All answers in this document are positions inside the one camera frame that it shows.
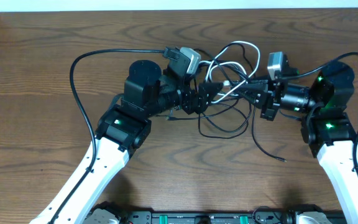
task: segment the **cylindrical motor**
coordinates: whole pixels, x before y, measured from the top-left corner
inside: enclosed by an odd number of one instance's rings
[[[307,113],[316,103],[310,98],[309,88],[289,83],[285,94],[281,97],[280,107],[285,110],[293,110]]]

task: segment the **green light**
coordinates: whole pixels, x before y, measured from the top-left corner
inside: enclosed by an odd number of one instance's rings
[[[326,127],[327,127],[328,129],[330,129],[330,128],[333,128],[334,126],[333,126],[332,124],[328,123],[328,124],[326,124]]]

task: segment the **brown tabletop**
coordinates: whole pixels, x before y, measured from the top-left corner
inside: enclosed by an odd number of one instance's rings
[[[0,13],[0,223],[28,223],[38,215],[89,146],[90,134],[68,81],[77,56],[105,48],[165,46],[216,54],[233,40],[260,47],[257,75],[267,74],[267,57],[276,51],[286,52],[290,64],[305,72],[358,51],[358,9]],[[255,62],[252,49],[247,56]],[[152,54],[95,55],[78,64],[76,88],[94,128],[112,97],[123,92],[129,65],[138,59],[167,66]],[[240,48],[228,50],[223,59],[241,61]],[[356,74],[347,112],[357,128],[358,58],[344,61]],[[247,103],[242,101],[240,109],[247,113]],[[214,121],[234,128],[241,117],[231,111]],[[98,202],[165,211],[243,211],[299,203],[340,209],[297,121],[279,114],[274,122],[256,120],[261,145],[287,163],[261,153],[250,128],[238,138],[221,140],[200,136],[196,121],[152,122],[146,142]],[[202,125],[206,133],[221,134],[206,121]]]

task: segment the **white wall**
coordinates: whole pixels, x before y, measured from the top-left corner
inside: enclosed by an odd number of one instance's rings
[[[358,0],[0,0],[0,12],[358,7]]]

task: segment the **wood grain surface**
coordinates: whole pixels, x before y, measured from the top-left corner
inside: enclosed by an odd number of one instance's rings
[[[274,51],[285,51],[290,64],[305,72],[358,51],[358,9],[0,13],[0,223],[28,223],[37,216],[89,146],[90,135],[68,81],[77,56],[97,49],[165,46],[201,47],[216,54],[233,40],[260,47],[257,75],[267,73],[267,57]],[[247,56],[256,60],[252,49]],[[223,58],[241,60],[241,50],[233,47]],[[167,66],[155,54],[95,55],[78,64],[76,88],[94,128],[112,97],[123,92],[129,65],[138,59]],[[356,73],[356,92],[347,112],[357,128],[358,58],[345,61]],[[240,105],[247,112],[247,103]],[[210,107],[207,112],[217,110]],[[214,120],[234,128],[240,118],[230,111]],[[244,211],[299,203],[340,209],[294,120],[280,115],[274,122],[256,120],[261,145],[287,163],[261,153],[250,129],[241,137],[219,140],[200,136],[196,121],[152,122],[144,145],[98,202],[182,211]],[[206,133],[220,134],[204,122]]]

